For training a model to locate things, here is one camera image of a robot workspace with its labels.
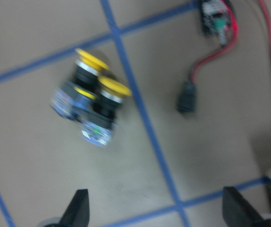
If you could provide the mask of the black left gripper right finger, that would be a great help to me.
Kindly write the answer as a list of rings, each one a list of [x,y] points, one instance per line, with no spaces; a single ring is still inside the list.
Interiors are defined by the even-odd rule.
[[[222,216],[228,227],[266,227],[267,221],[235,187],[224,187]]]

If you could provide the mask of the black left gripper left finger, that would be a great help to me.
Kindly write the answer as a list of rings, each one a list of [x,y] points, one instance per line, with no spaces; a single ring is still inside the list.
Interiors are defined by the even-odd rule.
[[[59,225],[62,227],[87,227],[90,220],[89,193],[87,189],[77,190]]]

